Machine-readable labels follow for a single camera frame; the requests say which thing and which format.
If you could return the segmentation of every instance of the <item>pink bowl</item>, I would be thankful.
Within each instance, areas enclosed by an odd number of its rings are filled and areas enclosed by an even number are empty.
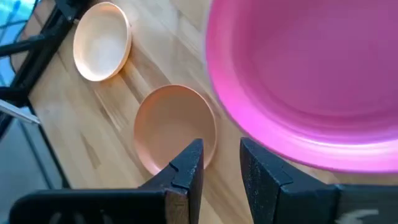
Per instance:
[[[229,115],[322,169],[398,171],[398,1],[214,0],[208,72]]]

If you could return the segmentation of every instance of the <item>wooden table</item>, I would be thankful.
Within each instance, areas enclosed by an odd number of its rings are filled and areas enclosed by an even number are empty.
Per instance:
[[[203,56],[210,0],[112,0],[132,25],[133,46],[120,74],[85,80],[72,57],[75,28],[30,95],[73,188],[131,188],[151,175],[134,150],[134,117],[152,90],[170,83],[199,91],[217,117],[218,148],[205,171],[200,223],[252,223],[239,165],[242,132],[216,102]],[[295,164],[326,183],[398,184],[396,175],[336,174]]]

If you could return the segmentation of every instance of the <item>wooden countertop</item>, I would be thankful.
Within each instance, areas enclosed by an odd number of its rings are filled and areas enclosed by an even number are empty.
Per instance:
[[[30,95],[73,188],[131,188],[151,175],[132,142],[134,117],[152,90],[178,83],[213,105],[218,148],[205,171],[200,223],[252,223],[239,165],[242,132],[216,102],[203,61],[210,0],[112,0],[124,10],[133,46],[120,74],[101,83],[85,80],[72,57],[75,28]],[[326,183],[398,184],[396,175],[336,174],[295,164]]]

